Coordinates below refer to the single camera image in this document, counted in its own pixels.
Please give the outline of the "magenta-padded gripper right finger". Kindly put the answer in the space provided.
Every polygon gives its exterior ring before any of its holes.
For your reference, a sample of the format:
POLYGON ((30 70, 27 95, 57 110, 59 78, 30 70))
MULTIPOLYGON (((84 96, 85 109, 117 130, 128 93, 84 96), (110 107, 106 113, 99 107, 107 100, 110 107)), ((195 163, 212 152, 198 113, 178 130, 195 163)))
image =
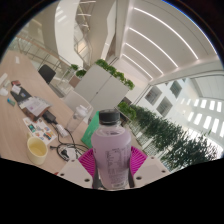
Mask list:
POLYGON ((140 188, 170 174, 170 171, 155 157, 131 147, 129 187, 140 188))

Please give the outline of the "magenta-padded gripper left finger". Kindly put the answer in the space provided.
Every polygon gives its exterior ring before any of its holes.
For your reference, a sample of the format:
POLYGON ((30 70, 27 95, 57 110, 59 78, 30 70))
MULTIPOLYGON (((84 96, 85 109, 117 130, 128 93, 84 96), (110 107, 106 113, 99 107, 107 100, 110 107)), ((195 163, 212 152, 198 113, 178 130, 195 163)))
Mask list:
POLYGON ((98 189, 101 185, 92 149, 68 161, 58 176, 84 188, 98 189))

